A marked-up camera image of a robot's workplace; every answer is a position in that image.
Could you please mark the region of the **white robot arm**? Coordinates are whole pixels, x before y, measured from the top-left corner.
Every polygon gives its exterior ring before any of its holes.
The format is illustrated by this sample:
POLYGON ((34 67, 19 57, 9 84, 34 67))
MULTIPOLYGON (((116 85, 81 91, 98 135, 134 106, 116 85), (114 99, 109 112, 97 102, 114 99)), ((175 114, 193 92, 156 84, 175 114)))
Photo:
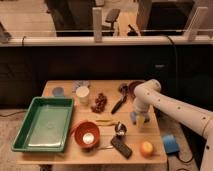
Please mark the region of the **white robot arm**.
POLYGON ((200 171, 213 171, 213 112, 160 93, 161 84, 151 79, 134 89, 135 112, 147 113, 154 106, 206 139, 200 171))

